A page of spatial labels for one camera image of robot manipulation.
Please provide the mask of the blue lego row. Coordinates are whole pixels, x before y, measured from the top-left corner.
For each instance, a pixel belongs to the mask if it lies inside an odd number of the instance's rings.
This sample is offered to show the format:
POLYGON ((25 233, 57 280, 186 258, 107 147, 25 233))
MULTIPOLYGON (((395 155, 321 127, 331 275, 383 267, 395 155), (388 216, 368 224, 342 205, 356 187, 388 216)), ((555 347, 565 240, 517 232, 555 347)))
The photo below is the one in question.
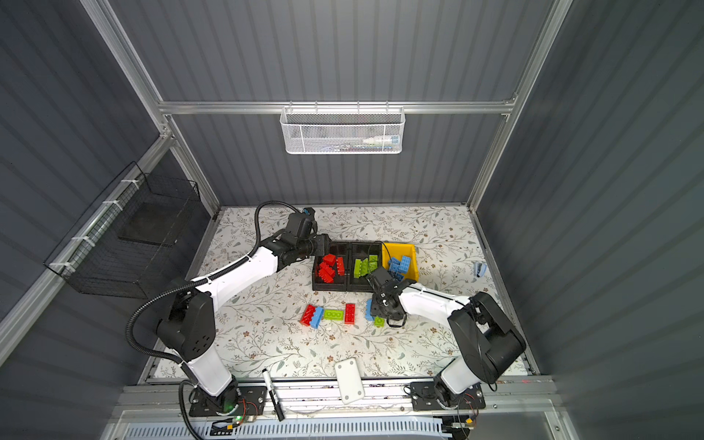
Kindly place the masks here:
POLYGON ((403 256, 399 263, 399 272, 401 274, 407 274, 411 269, 412 262, 413 259, 411 257, 403 256))
POLYGON ((368 300, 365 306, 365 319, 369 322, 374 321, 374 317, 371 314, 372 300, 368 300))
POLYGON ((320 326, 321 321, 323 320, 325 310, 322 307, 317 307, 315 308, 315 312, 313 313, 313 317, 311 320, 311 328, 317 329, 320 326))

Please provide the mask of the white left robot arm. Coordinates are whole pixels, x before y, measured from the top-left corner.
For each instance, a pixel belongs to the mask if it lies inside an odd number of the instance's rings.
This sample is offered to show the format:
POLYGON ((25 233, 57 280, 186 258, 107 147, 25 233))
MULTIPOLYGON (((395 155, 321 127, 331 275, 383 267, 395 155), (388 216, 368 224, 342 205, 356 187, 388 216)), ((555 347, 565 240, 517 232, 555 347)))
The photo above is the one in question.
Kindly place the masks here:
POLYGON ((320 233, 315 209, 298 209, 283 201, 260 203, 253 214, 255 241, 243 257, 223 268, 197 277, 187 284, 164 291, 139 306, 126 322, 126 342, 137 352, 175 363, 186 374, 178 388, 178 400, 189 434, 199 439, 187 414, 184 388, 192 387, 204 401, 214 405, 218 414, 227 417, 238 408, 245 409, 248 401, 239 392, 238 380, 215 348, 216 314, 252 284, 310 257, 324 257, 330 248, 330 238, 320 233), (291 210, 287 225, 264 238, 260 230, 260 211, 267 206, 283 206, 291 210), (156 334, 169 349, 155 350, 141 344, 134 334, 139 317, 150 306, 173 296, 167 317, 159 321, 156 334))

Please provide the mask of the red lego row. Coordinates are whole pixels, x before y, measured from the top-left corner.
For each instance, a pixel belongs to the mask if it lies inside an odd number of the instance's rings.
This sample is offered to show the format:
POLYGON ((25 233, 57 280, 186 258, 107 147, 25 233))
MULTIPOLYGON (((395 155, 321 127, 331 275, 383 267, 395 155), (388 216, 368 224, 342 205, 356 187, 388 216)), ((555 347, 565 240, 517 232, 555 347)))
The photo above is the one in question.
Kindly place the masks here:
POLYGON ((334 276, 335 273, 336 273, 335 270, 334 270, 331 266, 329 266, 326 262, 322 262, 322 263, 318 266, 318 270, 319 270, 319 271, 322 271, 322 272, 324 272, 324 273, 326 273, 327 275, 330 275, 330 276, 334 276))
POLYGON ((335 282, 335 271, 325 271, 324 269, 319 269, 318 271, 318 277, 322 280, 322 282, 331 284, 335 282))
POLYGON ((356 322, 356 306, 355 304, 346 304, 344 313, 344 324, 353 326, 356 322))
POLYGON ((311 304, 308 304, 308 306, 306 306, 306 308, 304 309, 304 313, 302 314, 300 323, 303 326, 311 326, 313 318, 315 316, 315 312, 316 307, 311 304))

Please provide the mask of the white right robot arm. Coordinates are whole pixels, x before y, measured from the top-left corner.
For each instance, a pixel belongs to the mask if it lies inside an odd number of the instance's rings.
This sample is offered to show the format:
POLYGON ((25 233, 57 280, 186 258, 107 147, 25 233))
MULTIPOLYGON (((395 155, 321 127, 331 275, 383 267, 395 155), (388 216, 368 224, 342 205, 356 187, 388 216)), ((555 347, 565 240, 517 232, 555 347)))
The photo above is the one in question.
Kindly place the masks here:
POLYGON ((491 295, 440 293, 415 280, 397 280, 379 268, 366 276, 372 289, 373 317, 402 327, 410 315, 448 328, 459 355, 434 378, 434 399, 445 408, 457 407, 466 391, 480 383, 495 384, 527 345, 524 336, 491 295))

